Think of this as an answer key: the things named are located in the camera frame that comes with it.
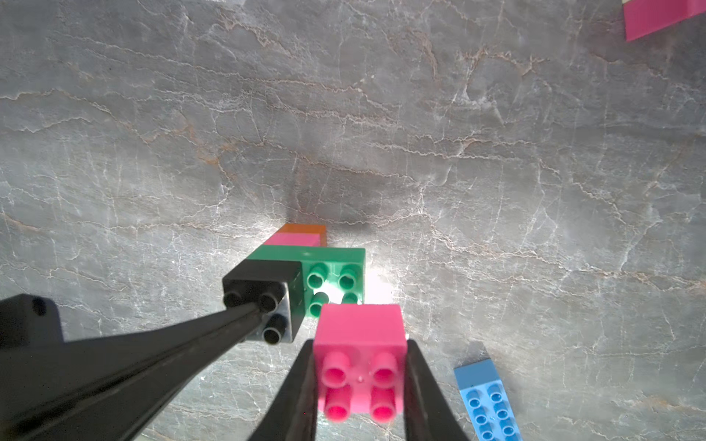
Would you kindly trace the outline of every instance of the pink lego brick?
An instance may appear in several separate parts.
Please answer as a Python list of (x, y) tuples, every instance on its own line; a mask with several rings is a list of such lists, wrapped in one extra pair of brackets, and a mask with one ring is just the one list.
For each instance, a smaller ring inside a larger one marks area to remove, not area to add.
[(321, 236), (315, 233), (274, 233), (263, 245), (321, 246)]
[(407, 340), (399, 305), (324, 305), (313, 356), (318, 409), (329, 421), (369, 413), (384, 424), (404, 410)]
[(706, 0), (630, 0), (623, 5), (628, 41), (706, 11)]

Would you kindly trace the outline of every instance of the pink lego stud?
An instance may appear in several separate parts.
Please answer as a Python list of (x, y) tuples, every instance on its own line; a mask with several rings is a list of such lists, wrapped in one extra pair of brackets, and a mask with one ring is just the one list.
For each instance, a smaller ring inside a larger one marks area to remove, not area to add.
[(325, 304), (313, 354), (318, 407), (329, 421), (369, 413), (386, 424), (402, 413), (407, 340), (399, 305)]

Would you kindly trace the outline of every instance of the lego stud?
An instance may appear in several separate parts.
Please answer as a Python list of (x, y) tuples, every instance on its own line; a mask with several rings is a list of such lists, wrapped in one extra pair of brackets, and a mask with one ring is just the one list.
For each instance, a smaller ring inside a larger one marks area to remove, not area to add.
[(491, 429), (490, 424), (483, 424), (478, 427), (479, 438), (483, 441), (488, 441), (493, 439), (493, 429)]
[(493, 403), (499, 403), (503, 401), (502, 390), (498, 385), (492, 385), (488, 388), (488, 395)]
[(345, 291), (350, 291), (355, 287), (358, 274), (360, 274), (358, 265), (346, 265), (343, 267), (341, 275), (338, 277), (338, 286)]
[(309, 270), (309, 275), (306, 277), (306, 284), (311, 289), (319, 289), (328, 277), (328, 267), (323, 263), (317, 263)]
[(468, 401), (468, 405), (471, 406), (471, 409), (478, 409), (481, 406), (480, 396), (478, 395), (478, 392), (474, 390), (468, 392), (468, 395), (466, 395), (466, 400)]
[(505, 403), (497, 403), (495, 406), (493, 406), (493, 410), (495, 411), (495, 414), (498, 416), (498, 418), (501, 420), (504, 420), (505, 418), (510, 416), (510, 414), (508, 413), (508, 407), (505, 405)]
[(476, 424), (478, 425), (483, 425), (488, 422), (488, 417), (486, 417), (485, 414), (485, 409), (483, 407), (479, 407), (478, 409), (473, 411), (473, 419), (476, 421)]
[(258, 307), (264, 313), (271, 313), (277, 309), (284, 296), (285, 290), (281, 284), (270, 284), (258, 296)]
[(387, 424), (395, 419), (395, 391), (373, 387), (370, 394), (370, 416), (378, 424)]
[(333, 423), (342, 423), (351, 413), (351, 387), (340, 387), (326, 391), (323, 414)]
[(500, 422), (500, 429), (503, 431), (505, 436), (511, 436), (515, 434), (515, 423), (511, 418), (502, 420)]
[(244, 283), (236, 283), (229, 286), (228, 291), (223, 294), (223, 304), (226, 308), (235, 308), (245, 303), (245, 295), (249, 286)]
[(311, 298), (311, 305), (309, 305), (309, 312), (314, 316), (318, 317), (321, 315), (321, 308), (328, 303), (328, 296), (325, 292), (318, 292)]
[(373, 384), (383, 389), (392, 387), (397, 377), (397, 359), (389, 352), (380, 352), (370, 363)]
[(265, 325), (263, 330), (263, 338), (269, 344), (277, 344), (285, 335), (287, 329), (287, 319), (280, 314), (274, 314)]
[(348, 356), (342, 352), (329, 352), (323, 358), (321, 366), (321, 382), (326, 387), (343, 387), (346, 385), (346, 373), (350, 369), (351, 361)]
[(357, 305), (358, 296), (355, 293), (345, 293), (343, 294), (343, 299), (341, 299), (341, 304), (346, 305)]

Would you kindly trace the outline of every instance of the lego duplo brick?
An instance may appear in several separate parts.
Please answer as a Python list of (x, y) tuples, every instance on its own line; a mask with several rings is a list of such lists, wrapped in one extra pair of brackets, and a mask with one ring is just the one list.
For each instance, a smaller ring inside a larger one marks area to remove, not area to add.
[(321, 236), (314, 233), (274, 233), (263, 245), (321, 246)]
[(310, 224), (284, 224), (282, 228), (277, 230), (277, 233), (306, 233), (318, 234), (321, 237), (321, 245), (326, 244), (326, 225), (310, 225)]
[(243, 260), (223, 277), (228, 308), (256, 302), (267, 315), (246, 340), (292, 343), (305, 316), (301, 263), (289, 260)]
[(313, 341), (318, 408), (329, 421), (402, 413), (407, 340), (399, 305), (324, 305)]
[(461, 399), (481, 441), (522, 441), (515, 414), (493, 361), (453, 370)]
[(365, 248), (261, 245), (248, 259), (301, 262), (306, 315), (326, 303), (363, 303)]
[(705, 11), (706, 0), (624, 1), (626, 40), (636, 40)]

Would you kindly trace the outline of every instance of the green lego brick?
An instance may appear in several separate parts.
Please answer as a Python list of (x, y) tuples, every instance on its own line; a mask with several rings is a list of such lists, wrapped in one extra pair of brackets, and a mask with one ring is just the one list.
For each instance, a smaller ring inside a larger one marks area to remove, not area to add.
[(301, 262), (306, 316), (324, 303), (363, 303), (365, 248), (261, 245), (248, 259)]

